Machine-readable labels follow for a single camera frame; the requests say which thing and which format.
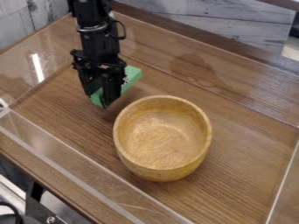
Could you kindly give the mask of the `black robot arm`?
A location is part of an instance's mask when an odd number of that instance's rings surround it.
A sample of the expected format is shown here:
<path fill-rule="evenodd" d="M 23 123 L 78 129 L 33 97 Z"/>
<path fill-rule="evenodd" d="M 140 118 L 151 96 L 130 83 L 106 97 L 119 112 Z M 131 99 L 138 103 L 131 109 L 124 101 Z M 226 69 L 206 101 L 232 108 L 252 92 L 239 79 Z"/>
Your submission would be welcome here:
<path fill-rule="evenodd" d="M 112 16 L 112 0 L 68 0 L 71 15 L 76 18 L 80 49 L 72 49 L 72 67 L 88 97 L 96 96 L 107 108 L 122 95 L 127 63 L 119 58 L 119 41 L 127 38 L 127 30 Z"/>

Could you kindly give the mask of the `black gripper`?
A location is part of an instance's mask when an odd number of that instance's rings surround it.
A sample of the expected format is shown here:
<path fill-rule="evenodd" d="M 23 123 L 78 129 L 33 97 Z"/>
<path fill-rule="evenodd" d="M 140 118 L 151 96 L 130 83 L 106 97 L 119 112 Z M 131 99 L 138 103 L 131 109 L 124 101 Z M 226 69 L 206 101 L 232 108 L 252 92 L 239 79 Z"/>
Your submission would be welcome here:
<path fill-rule="evenodd" d="M 82 48 L 70 52 L 74 58 L 72 65 L 79 72 L 86 95 L 91 96 L 102 87 L 102 102 L 103 107 L 107 108 L 122 95 L 124 75 L 104 72 L 114 67 L 127 66 L 119 58 L 119 41 L 127 37 L 127 33 L 123 32 L 123 35 L 119 35 L 116 24 L 79 25 L 78 33 Z"/>

